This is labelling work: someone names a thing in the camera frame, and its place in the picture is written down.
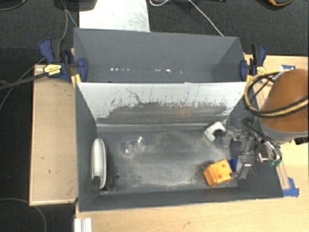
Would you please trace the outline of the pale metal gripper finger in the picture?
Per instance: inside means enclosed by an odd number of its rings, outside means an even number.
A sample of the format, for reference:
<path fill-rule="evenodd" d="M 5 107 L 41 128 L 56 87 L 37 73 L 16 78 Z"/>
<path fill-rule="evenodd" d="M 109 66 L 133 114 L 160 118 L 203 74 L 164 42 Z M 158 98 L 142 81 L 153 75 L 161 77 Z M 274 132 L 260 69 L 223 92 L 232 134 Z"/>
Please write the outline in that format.
<path fill-rule="evenodd" d="M 240 133 L 228 130 L 224 133 L 223 145 L 229 149 L 231 154 L 239 154 L 241 152 Z"/>
<path fill-rule="evenodd" d="M 233 177 L 236 179 L 245 179 L 249 173 L 249 170 L 253 166 L 253 159 L 249 155 L 241 155 L 237 159 L 236 170 L 233 173 Z"/>

